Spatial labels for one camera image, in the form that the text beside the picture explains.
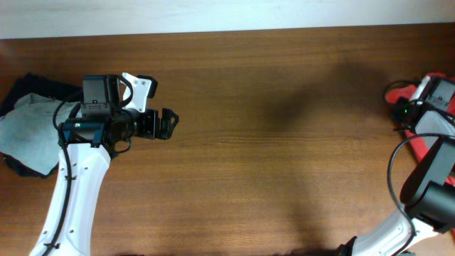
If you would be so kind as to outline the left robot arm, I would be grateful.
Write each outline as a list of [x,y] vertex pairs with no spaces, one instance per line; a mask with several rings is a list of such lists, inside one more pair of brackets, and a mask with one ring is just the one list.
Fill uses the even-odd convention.
[[54,122],[60,146],[58,176],[32,255],[89,255],[102,181],[119,142],[171,138],[178,115],[149,109],[157,81],[151,76],[87,75],[81,99],[64,122]]

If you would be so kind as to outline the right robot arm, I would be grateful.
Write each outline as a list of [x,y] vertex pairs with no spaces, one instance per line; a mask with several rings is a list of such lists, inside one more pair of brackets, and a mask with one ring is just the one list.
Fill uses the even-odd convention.
[[[454,79],[429,73],[420,82],[398,80],[382,97],[406,137],[387,165],[397,209],[374,230],[340,245],[336,255],[409,255],[411,246],[454,229]],[[406,144],[418,164],[395,193],[393,164]]]

